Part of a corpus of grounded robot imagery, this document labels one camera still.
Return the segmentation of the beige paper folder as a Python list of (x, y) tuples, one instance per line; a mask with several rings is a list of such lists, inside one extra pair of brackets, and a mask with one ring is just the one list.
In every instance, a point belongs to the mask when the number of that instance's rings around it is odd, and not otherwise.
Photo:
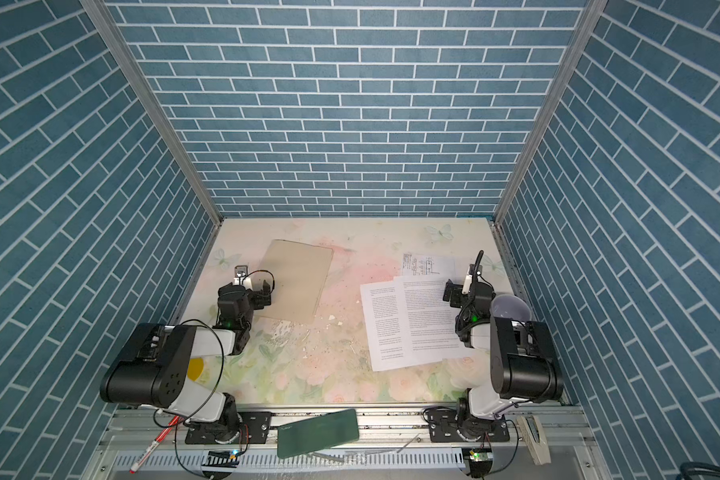
[(270, 271), (276, 286), (272, 303), (262, 315), (273, 320), (302, 325), (314, 316), (326, 283), (333, 250), (289, 240), (273, 240), (260, 264)]

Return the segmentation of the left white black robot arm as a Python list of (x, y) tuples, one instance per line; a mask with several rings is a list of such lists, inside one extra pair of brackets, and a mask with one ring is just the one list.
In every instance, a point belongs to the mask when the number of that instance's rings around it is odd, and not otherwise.
[(192, 319), (175, 326), (141, 323), (116, 355), (100, 384), (112, 404), (149, 405), (194, 424), (234, 430), (234, 397), (190, 378), (190, 363), (239, 355), (250, 339), (254, 312), (271, 304), (273, 281), (253, 290), (241, 279), (221, 287), (214, 325)]

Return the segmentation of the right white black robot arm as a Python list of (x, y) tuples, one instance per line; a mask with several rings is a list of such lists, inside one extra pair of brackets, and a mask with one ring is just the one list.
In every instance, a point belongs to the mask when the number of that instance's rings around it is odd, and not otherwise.
[(546, 323), (534, 321), (521, 298), (485, 282), (447, 281), (443, 300), (458, 313), (455, 333), (468, 348), (488, 353), (489, 379), (459, 400), (459, 424), (485, 423), (525, 403), (558, 400), (563, 373)]

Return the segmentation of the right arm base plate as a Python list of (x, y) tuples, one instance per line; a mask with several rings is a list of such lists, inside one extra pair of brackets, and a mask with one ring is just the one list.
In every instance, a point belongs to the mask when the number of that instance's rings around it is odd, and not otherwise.
[(426, 408), (421, 416), (432, 443), (502, 443), (510, 440), (505, 421), (478, 419), (470, 414), (461, 418), (456, 410), (447, 407)]

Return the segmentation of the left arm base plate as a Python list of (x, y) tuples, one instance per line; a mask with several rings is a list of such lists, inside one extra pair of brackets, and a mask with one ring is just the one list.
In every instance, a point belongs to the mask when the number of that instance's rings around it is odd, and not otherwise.
[(238, 413), (234, 426), (221, 422), (190, 423), (185, 437), (188, 445), (231, 445), (246, 446), (265, 444), (268, 438), (273, 413), (269, 411), (243, 411)]

